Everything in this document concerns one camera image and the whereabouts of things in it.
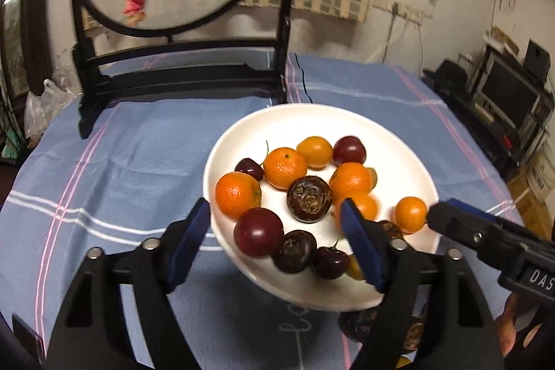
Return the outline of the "person right hand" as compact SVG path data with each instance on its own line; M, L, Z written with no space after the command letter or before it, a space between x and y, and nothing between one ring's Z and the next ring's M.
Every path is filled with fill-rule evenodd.
M525 349L536 346L538 341L535 336L542 327L542 324L534 319L538 312L538 306L532 305L531 301L522 299L518 294L512 293L507 297L502 313L494 320L503 358L510 354L518 340L518 326L527 324L528 327L531 327L531 330L525 335L522 346Z

